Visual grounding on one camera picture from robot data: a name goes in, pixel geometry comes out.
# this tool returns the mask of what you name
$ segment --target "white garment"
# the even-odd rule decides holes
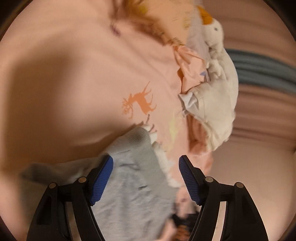
[[[184,114],[191,114],[201,122],[208,139],[208,150],[216,150],[227,141],[235,118],[234,108],[238,95],[238,77],[229,55],[223,49],[218,62],[222,73],[208,83],[193,87],[187,94],[180,94]]]

